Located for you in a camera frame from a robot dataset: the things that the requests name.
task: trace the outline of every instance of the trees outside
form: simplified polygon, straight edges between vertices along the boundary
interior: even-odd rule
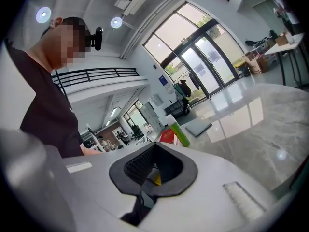
[[[200,28],[201,26],[203,26],[204,24],[206,24],[210,20],[211,20],[211,18],[207,17],[206,15],[203,15],[202,19],[200,21],[196,22],[195,24]],[[221,35],[221,33],[220,33],[220,31],[219,31],[217,26],[214,26],[210,30],[208,30],[207,34],[209,36],[211,36],[211,38],[213,40]]]
[[[165,67],[165,71],[171,76],[177,71],[177,69],[174,68],[173,63],[170,63],[167,67]]]

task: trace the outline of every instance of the gray laptop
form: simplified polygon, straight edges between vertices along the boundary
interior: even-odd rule
[[[191,132],[195,137],[199,136],[203,131],[207,130],[212,126],[211,123],[207,123],[200,118],[196,118],[190,121],[185,128]]]

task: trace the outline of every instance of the green bottle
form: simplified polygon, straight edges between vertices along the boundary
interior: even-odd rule
[[[172,115],[167,115],[166,121],[167,121],[170,129],[173,131],[173,133],[175,133],[176,137],[183,144],[183,146],[188,147],[190,145],[190,141],[187,138],[187,136],[184,134],[180,125],[177,123],[177,121],[174,119],[174,117]]]

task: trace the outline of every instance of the red object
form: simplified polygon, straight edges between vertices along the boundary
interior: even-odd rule
[[[178,138],[171,129],[164,131],[161,135],[160,142],[179,145]]]

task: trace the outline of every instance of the poster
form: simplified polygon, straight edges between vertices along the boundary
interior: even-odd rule
[[[162,85],[165,87],[166,90],[169,89],[170,84],[168,83],[168,81],[165,79],[164,76],[160,76],[159,81],[162,83]]]

